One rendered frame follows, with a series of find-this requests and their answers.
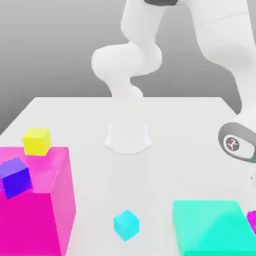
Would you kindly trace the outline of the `large pink box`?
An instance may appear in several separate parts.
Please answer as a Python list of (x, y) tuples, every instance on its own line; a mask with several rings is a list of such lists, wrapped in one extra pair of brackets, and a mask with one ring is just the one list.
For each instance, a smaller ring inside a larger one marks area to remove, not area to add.
[(28, 167), (33, 188), (10, 199), (0, 192), (0, 256), (66, 256), (76, 215), (68, 147), (45, 156), (0, 147), (0, 164), (13, 158)]

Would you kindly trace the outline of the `small blue cube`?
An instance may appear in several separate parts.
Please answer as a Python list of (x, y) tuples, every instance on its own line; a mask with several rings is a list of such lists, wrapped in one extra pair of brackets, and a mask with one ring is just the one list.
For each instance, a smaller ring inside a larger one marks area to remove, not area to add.
[(33, 187), (29, 168), (16, 157), (0, 164), (0, 190), (13, 198)]

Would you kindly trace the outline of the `small yellow cube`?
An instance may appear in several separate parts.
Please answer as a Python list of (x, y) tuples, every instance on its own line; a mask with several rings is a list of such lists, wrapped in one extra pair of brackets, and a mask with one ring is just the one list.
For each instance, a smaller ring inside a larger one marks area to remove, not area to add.
[(48, 128), (29, 128), (22, 137), (24, 153), (28, 156), (45, 156), (51, 148)]

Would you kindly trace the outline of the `large turquoise box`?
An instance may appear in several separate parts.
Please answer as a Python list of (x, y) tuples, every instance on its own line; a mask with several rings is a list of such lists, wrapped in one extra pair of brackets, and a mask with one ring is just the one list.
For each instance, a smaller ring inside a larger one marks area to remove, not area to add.
[(179, 256), (256, 256), (256, 235), (235, 200), (174, 200)]

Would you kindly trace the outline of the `small cyan cube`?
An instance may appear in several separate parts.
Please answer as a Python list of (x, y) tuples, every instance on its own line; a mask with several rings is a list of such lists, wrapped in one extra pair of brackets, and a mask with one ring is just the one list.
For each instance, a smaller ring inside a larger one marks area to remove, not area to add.
[(140, 220), (130, 210), (126, 209), (113, 218), (114, 231), (123, 241), (128, 241), (140, 231)]

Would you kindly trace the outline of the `small magenta cube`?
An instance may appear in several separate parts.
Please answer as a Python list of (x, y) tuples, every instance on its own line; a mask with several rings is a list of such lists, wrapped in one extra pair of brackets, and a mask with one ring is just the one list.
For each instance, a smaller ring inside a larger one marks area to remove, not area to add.
[(246, 215), (246, 219), (256, 235), (256, 210), (249, 211)]

